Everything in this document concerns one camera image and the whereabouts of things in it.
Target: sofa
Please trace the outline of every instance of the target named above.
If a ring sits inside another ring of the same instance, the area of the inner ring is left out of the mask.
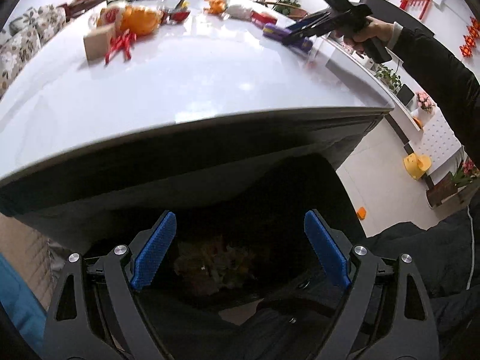
[[[0,99],[21,70],[66,24],[65,10],[45,5],[28,9],[0,33]]]

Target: black handle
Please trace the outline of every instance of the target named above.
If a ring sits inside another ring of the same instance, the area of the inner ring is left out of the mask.
[[[382,64],[392,60],[392,56],[383,46],[382,41],[376,36],[374,38],[367,39],[362,44],[365,54],[369,56],[376,64]]]

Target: white drawstring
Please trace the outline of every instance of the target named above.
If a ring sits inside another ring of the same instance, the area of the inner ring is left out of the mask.
[[[470,218],[470,229],[471,229],[471,232],[472,232],[472,267],[470,269],[469,280],[466,283],[466,288],[469,290],[470,289],[470,284],[471,284],[471,281],[472,281],[472,277],[473,277],[473,269],[475,267],[475,236],[473,234],[473,219],[472,219],[472,216],[470,215],[470,206],[466,207],[466,214]]]

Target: metal screw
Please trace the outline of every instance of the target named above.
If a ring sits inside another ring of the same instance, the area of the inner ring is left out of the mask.
[[[115,252],[115,254],[121,256],[122,254],[125,254],[125,252],[127,251],[127,247],[125,245],[118,245],[113,251]]]
[[[402,254],[402,260],[404,263],[411,263],[412,262],[412,258],[409,254]]]
[[[307,288],[309,284],[310,284],[310,280],[305,280],[303,283],[300,283],[297,288],[300,290],[303,290],[304,288]]]
[[[80,254],[72,253],[70,256],[68,256],[68,261],[70,261],[71,263],[76,263],[79,258],[80,258]]]
[[[359,256],[364,256],[367,254],[367,248],[362,246],[362,245],[358,245],[355,247],[354,249],[355,253],[358,254]]]

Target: purple object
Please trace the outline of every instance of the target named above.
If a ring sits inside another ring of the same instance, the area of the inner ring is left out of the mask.
[[[263,36],[266,36],[267,38],[276,40],[278,42],[281,42],[283,37],[290,34],[291,30],[287,30],[286,28],[278,27],[275,26],[272,23],[267,23],[263,27]],[[294,44],[292,44],[293,47],[296,47],[299,50],[302,50],[303,52],[308,53],[314,43],[307,38],[299,39],[297,40]]]

